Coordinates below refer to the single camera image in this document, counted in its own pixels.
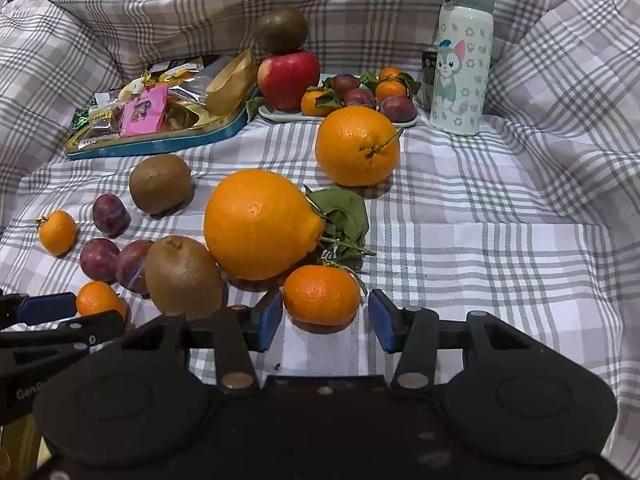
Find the brown kiwi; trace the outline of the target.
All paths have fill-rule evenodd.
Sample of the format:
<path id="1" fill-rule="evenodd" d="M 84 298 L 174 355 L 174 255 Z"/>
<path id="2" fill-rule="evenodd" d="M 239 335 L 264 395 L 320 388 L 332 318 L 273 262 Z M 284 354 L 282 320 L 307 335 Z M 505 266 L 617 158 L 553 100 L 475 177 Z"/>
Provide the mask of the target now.
<path id="1" fill-rule="evenodd" d="M 166 315 L 209 318 L 224 302 L 224 280 L 206 247 L 191 237 L 169 235 L 145 258 L 145 284 L 152 303 Z"/>
<path id="2" fill-rule="evenodd" d="M 137 164 L 129 177 L 134 204 L 146 214 L 158 216 L 192 200 L 191 168 L 179 156 L 163 154 Z"/>

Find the purple plum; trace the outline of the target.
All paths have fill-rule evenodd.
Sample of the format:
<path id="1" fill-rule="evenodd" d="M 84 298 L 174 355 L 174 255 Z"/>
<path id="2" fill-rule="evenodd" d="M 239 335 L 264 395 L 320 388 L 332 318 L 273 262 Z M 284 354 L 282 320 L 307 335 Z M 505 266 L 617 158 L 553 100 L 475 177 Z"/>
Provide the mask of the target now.
<path id="1" fill-rule="evenodd" d="M 93 281 L 113 283 L 116 280 L 119 248 L 106 238 L 89 240 L 80 253 L 80 267 Z"/>
<path id="2" fill-rule="evenodd" d="M 136 240 L 122 248 L 117 258 L 116 281 L 130 292 L 142 296 L 148 293 L 145 261 L 152 245 L 152 240 Z"/>
<path id="3" fill-rule="evenodd" d="M 128 228 L 130 214 L 118 196 L 102 194 L 93 203 L 92 220 L 102 234 L 116 237 Z"/>

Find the small mandarin with stem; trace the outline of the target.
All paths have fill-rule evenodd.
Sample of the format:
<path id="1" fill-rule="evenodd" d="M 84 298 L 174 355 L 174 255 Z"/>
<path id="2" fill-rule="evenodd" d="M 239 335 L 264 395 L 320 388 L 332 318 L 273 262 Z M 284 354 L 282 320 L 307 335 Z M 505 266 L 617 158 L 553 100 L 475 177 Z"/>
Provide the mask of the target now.
<path id="1" fill-rule="evenodd" d="M 307 264 L 285 279 L 282 295 L 295 326 L 311 333 L 330 334 L 344 330 L 356 318 L 362 292 L 349 271 Z"/>

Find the large orange with leaves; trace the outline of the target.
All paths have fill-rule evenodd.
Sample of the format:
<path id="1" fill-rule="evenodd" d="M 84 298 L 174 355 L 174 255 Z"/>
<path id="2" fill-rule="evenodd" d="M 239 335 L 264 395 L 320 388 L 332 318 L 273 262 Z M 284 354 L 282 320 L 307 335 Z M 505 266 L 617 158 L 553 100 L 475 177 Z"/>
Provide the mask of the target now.
<path id="1" fill-rule="evenodd" d="M 356 266 L 369 217 L 363 199 L 344 188 L 301 190 L 275 172 L 235 171 L 209 197 L 204 216 L 208 250 L 224 272 L 265 281 L 321 250 L 340 266 Z"/>

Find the round orange with stem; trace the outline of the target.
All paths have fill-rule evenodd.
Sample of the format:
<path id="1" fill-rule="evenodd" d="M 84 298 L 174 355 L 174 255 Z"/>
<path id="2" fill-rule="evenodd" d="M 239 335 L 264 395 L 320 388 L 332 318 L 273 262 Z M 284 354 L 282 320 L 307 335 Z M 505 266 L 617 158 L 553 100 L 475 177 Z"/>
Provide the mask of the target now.
<path id="1" fill-rule="evenodd" d="M 314 156 L 336 184 L 372 186 L 386 180 L 399 165 L 399 137 L 399 130 L 376 110 L 344 107 L 322 120 Z"/>

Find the plaid grey bed sheet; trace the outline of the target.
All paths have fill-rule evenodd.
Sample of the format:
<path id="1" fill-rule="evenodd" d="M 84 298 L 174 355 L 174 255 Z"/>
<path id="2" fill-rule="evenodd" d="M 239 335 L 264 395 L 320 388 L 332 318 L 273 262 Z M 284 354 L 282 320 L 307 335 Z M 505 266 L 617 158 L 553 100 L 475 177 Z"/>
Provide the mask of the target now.
<path id="1" fill-rule="evenodd" d="M 73 114 L 149 64 L 250 45 L 277 8 L 302 10 L 328 73 L 419 75 L 439 0 L 3 0 L 1 286 L 47 295 L 85 284 L 35 221 L 126 196 L 136 160 L 72 162 Z M 639 472 L 639 0 L 495 0 L 480 132 L 426 116 L 392 177 L 365 193 L 367 288 L 444 318 L 482 309 L 600 375 L 618 401 L 608 455 Z"/>

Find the green candy wrapper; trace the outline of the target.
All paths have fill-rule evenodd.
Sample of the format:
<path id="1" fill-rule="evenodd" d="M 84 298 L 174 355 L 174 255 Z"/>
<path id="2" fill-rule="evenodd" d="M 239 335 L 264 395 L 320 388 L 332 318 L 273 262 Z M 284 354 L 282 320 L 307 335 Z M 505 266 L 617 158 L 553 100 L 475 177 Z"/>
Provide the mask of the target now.
<path id="1" fill-rule="evenodd" d="M 70 130 L 73 132 L 77 132 L 85 126 L 89 125 L 91 114 L 94 112 L 96 107 L 94 105 L 88 105 L 83 108 L 78 108 L 72 118 L 72 122 L 70 123 Z"/>

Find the white fruit plate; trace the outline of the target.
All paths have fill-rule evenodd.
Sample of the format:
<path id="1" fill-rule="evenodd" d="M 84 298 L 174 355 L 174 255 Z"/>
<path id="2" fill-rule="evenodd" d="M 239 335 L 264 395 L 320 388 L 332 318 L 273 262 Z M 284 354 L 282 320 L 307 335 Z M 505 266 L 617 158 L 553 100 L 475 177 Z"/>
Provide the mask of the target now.
<path id="1" fill-rule="evenodd" d="M 320 81 L 315 87 L 309 87 L 307 91 L 321 90 L 321 89 L 333 90 L 331 88 L 331 78 L 333 76 L 335 75 L 332 75 L 332 76 L 326 75 L 322 79 L 322 81 Z M 370 90 L 375 96 L 375 88 L 379 83 L 378 74 L 365 72 L 359 76 L 356 76 L 356 75 L 352 75 L 352 76 L 358 77 L 360 79 L 359 88 L 366 88 Z M 412 102 L 416 107 L 416 94 L 420 90 L 421 85 L 417 81 L 415 81 L 411 76 L 403 72 L 400 72 L 397 79 L 400 79 L 406 85 L 408 89 L 407 98 L 412 99 Z M 337 110 L 342 110 L 343 108 L 345 108 L 343 104 L 343 99 L 340 99 L 340 100 L 342 101 L 342 107 L 338 108 Z M 382 102 L 380 102 L 378 99 L 376 100 L 378 101 L 378 109 L 376 111 L 380 112 L 380 105 Z M 260 107 L 258 107 L 258 114 L 262 116 L 262 118 L 270 120 L 270 122 L 280 122 L 280 124 L 285 124 L 286 122 L 320 122 L 320 120 L 329 116 L 329 115 L 326 117 L 304 116 L 300 111 L 300 107 L 299 107 L 299 110 L 296 110 L 296 112 L 282 112 L 282 110 L 277 110 L 276 108 L 268 104 L 262 104 Z M 416 124 L 416 119 L 413 119 L 412 122 L 393 122 L 393 124 L 399 127 L 411 127 Z"/>

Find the pink snack packet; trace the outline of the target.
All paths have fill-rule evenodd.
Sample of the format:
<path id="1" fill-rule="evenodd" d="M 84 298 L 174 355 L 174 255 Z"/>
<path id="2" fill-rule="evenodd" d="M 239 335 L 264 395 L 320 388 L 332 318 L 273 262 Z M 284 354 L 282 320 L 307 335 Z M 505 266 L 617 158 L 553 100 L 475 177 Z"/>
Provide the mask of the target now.
<path id="1" fill-rule="evenodd" d="M 122 112 L 122 136 L 142 136 L 156 133 L 163 125 L 167 104 L 168 85 L 144 90 L 140 96 L 128 101 Z"/>

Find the mandarin on plate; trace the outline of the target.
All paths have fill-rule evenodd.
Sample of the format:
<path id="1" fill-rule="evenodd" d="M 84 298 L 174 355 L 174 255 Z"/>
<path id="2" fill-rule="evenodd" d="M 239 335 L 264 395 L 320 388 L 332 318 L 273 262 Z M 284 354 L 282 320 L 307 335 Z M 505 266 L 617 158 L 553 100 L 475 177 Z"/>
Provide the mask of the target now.
<path id="1" fill-rule="evenodd" d="M 342 101 L 330 89 L 308 90 L 300 100 L 300 111 L 304 116 L 326 117 L 342 107 Z"/>
<path id="2" fill-rule="evenodd" d="M 383 102 L 391 96 L 408 96 L 408 89 L 400 79 L 385 79 L 378 83 L 375 88 L 375 97 Z"/>
<path id="3" fill-rule="evenodd" d="M 393 66 L 387 66 L 382 68 L 382 70 L 378 72 L 378 81 L 382 82 L 389 79 L 395 79 L 398 77 L 399 74 L 400 74 L 399 68 L 396 68 Z"/>

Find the blue gold snack tin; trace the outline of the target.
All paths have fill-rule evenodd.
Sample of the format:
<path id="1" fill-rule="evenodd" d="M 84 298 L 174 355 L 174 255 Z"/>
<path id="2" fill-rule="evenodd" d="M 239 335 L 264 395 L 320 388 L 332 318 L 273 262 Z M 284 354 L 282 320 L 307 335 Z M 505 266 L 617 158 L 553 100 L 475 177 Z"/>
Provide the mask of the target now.
<path id="1" fill-rule="evenodd" d="M 200 56 L 156 62 L 128 84 L 96 92 L 85 105 L 96 107 L 89 125 L 77 132 L 70 130 L 64 145 L 65 155 L 70 159 L 89 159 L 164 154 L 235 136 L 255 113 L 252 99 L 257 94 L 257 84 L 246 100 L 228 116 L 209 114 L 205 105 L 180 101 L 168 93 L 160 130 L 142 136 L 120 134 L 122 112 L 128 101 L 160 84 L 167 84 L 169 91 L 172 84 L 183 81 L 196 71 L 197 58 Z"/>

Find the gold paper snack bag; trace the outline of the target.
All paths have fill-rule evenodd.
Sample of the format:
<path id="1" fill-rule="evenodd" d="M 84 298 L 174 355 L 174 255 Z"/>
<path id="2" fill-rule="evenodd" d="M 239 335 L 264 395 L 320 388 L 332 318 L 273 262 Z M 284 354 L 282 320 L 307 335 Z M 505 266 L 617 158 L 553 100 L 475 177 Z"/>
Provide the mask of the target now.
<path id="1" fill-rule="evenodd" d="M 224 66 L 206 87 L 206 110 L 215 116 L 230 115 L 253 91 L 256 81 L 255 50 L 249 47 Z"/>

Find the plum on plate middle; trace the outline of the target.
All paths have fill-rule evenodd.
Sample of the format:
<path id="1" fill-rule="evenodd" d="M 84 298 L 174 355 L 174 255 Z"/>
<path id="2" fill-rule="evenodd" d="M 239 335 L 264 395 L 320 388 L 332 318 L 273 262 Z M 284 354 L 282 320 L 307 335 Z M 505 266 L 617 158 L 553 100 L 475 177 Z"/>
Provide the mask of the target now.
<path id="1" fill-rule="evenodd" d="M 345 92 L 343 98 L 344 107 L 364 106 L 370 110 L 378 109 L 378 101 L 374 94 L 366 88 L 355 88 Z"/>

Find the silver foil snack packet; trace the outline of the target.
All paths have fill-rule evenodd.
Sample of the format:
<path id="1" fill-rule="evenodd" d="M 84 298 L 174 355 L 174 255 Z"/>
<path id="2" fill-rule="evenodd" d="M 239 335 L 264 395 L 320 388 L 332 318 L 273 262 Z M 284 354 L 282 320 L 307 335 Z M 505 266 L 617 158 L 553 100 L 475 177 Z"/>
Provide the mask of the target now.
<path id="1" fill-rule="evenodd" d="M 233 61 L 229 55 L 204 55 L 196 59 L 198 68 L 181 82 L 172 84 L 168 93 L 180 101 L 189 101 L 204 106 L 206 88 L 214 78 Z"/>

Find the mandarin on plate rear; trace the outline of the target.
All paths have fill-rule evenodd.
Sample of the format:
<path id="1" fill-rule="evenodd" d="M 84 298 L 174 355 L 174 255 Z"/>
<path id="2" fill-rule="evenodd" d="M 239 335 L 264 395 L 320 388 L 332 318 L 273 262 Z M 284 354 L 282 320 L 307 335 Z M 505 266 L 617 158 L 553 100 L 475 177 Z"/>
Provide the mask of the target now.
<path id="1" fill-rule="evenodd" d="M 393 66 L 387 66 L 382 68 L 382 70 L 378 72 L 378 81 L 382 82 L 389 79 L 395 79 L 398 77 L 399 74 L 400 74 L 399 68 L 396 68 Z"/>

